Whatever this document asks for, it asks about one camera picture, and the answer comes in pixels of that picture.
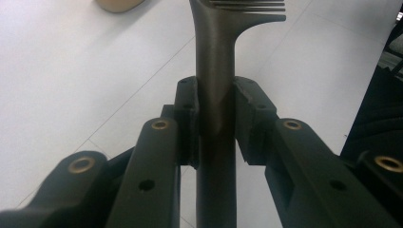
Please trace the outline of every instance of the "floor tile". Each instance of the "floor tile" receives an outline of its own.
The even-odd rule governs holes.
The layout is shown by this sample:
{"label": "floor tile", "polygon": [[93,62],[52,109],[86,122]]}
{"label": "floor tile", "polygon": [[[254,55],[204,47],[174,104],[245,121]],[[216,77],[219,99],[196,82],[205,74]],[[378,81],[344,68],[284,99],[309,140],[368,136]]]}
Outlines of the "floor tile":
{"label": "floor tile", "polygon": [[305,13],[257,81],[280,117],[309,124],[339,154],[383,45]]}
{"label": "floor tile", "polygon": [[121,14],[90,0],[2,9],[0,210],[15,207],[194,35],[180,0]]}
{"label": "floor tile", "polygon": [[196,170],[192,167],[182,176],[181,217],[196,227]]}
{"label": "floor tile", "polygon": [[35,195],[38,192],[38,190],[39,190],[39,186],[33,192],[29,193],[29,195],[17,206],[16,209],[22,209],[22,208],[28,206],[28,204],[35,197]]}
{"label": "floor tile", "polygon": [[103,149],[101,149],[98,145],[96,145],[91,140],[87,140],[86,142],[84,142],[84,144],[82,144],[80,146],[80,148],[78,148],[76,150],[76,152],[80,152],[80,151],[97,151],[97,152],[103,153],[107,157],[108,160],[111,159],[110,156],[107,155],[107,153]]}
{"label": "floor tile", "polygon": [[285,6],[287,8],[287,5],[293,5],[296,6],[298,8],[300,8],[301,10],[305,10],[308,5],[312,2],[312,0],[285,0]]}
{"label": "floor tile", "polygon": [[264,170],[264,166],[250,166],[243,161],[237,147],[238,227],[282,227]]}
{"label": "floor tile", "polygon": [[245,31],[235,45],[236,75],[253,78],[282,42],[302,9],[286,4],[285,22],[274,22],[252,27]]}
{"label": "floor tile", "polygon": [[313,0],[307,11],[384,44],[401,5],[400,0]]}
{"label": "floor tile", "polygon": [[194,228],[192,225],[190,225],[186,220],[181,218],[181,223],[179,225],[181,228]]}
{"label": "floor tile", "polygon": [[195,74],[194,56],[192,39],[90,138],[91,141],[112,158],[134,146],[144,123],[159,117],[163,105],[174,103],[177,82]]}

